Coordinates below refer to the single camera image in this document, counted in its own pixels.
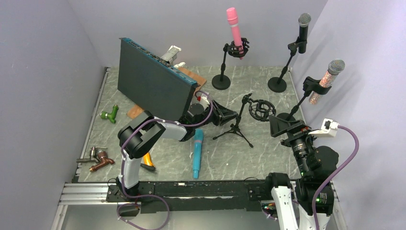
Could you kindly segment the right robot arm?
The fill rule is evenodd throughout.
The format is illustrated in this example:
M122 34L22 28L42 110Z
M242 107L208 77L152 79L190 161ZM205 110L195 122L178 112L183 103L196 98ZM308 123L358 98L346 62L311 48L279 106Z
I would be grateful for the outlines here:
M334 205L329 176L337 169L339 155L332 148L315 148L320 137L335 137L338 122L324 119L320 129L312 131L303 120L287 121L269 117L271 136L287 135L281 145L291 148L301 177L292 185L288 175L270 173L264 194L273 199L282 230L324 230Z

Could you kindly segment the dark grey rack unit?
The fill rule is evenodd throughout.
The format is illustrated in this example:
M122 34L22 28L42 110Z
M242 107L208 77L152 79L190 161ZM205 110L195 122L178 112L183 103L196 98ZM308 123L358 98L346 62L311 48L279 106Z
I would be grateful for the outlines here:
M177 121L200 84L130 38L121 38L117 89L152 115Z

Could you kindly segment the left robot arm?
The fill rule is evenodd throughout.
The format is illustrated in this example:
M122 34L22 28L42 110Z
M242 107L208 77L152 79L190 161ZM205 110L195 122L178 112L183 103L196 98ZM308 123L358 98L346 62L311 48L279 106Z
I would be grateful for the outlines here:
M178 121L168 121L153 116L149 111L142 112L118 133L122 163L116 178L119 196L132 201L139 194L139 170L142 158L161 138L185 142L195 136L196 130L207 124L222 126L238 116L216 101L204 106L192 104Z

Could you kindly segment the blue microphone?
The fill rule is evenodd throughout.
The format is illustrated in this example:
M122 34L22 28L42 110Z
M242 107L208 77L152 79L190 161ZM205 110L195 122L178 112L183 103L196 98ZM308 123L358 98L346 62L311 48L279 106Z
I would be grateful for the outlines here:
M194 149L193 149L193 160L192 160L192 175L194 179L199 178L200 168L201 168L201 154L202 154L202 143L204 140L204 133L201 129L195 130L194 135Z

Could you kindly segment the black tripod shock-mount stand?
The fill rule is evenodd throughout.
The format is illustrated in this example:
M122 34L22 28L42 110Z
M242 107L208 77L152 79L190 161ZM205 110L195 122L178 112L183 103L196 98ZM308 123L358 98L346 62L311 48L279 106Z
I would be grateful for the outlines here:
M225 134L235 134L239 137L242 137L251 148L254 148L253 144L250 143L249 140L242 134L239 127L246 104L249 104L248 112L251 117L260 122L269 122L269 116L276 115L276 107L270 101L263 99L254 100L251 98L251 96L252 93L248 93L243 96L241 100L242 106L240 108L238 116L236 117L236 122L230 125L230 129L218 136L213 137L212 140L216 140Z

